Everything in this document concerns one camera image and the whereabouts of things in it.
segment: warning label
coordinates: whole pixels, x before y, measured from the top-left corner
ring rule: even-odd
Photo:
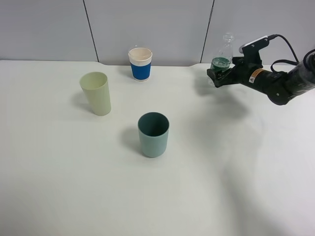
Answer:
[[[261,71],[264,71],[264,69],[257,69],[256,71],[254,71],[250,77],[249,82],[253,84],[255,82],[257,75],[259,75]]]

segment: tabletop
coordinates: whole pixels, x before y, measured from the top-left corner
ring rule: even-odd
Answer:
[[[315,91],[277,106],[209,86],[209,66],[137,82],[129,66],[0,61],[0,235],[315,235]],[[92,71],[108,76],[104,117],[79,86]],[[170,121],[158,158],[140,151],[147,112]]]

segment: gray wall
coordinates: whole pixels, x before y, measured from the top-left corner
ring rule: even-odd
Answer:
[[[315,0],[215,0],[202,62],[210,63],[225,32],[235,34],[234,55],[244,43],[264,35],[282,34],[299,59],[315,48]],[[294,60],[280,38],[261,51],[265,64]]]
[[[153,65],[200,63],[212,0],[85,0],[99,61],[128,64],[145,45]]]
[[[128,64],[134,45],[152,49],[154,65],[211,62],[226,31],[242,44],[283,34],[301,59],[315,48],[315,0],[1,0],[0,59],[82,60]],[[281,39],[264,63],[293,59]]]
[[[1,0],[0,39],[0,59],[97,60],[81,0]]]

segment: cup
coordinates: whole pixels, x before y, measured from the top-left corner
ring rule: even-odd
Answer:
[[[138,121],[142,152],[148,157],[161,156],[167,146],[169,121],[157,112],[144,114]]]
[[[107,115],[111,110],[108,79],[101,72],[91,72],[80,79],[80,86],[97,116]]]
[[[151,70],[152,52],[150,49],[133,48],[128,55],[135,80],[146,81]]]

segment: green liquid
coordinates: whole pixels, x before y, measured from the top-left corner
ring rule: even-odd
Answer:
[[[217,71],[226,71],[230,68],[231,61],[226,58],[213,58],[210,69],[213,69],[215,72]]]

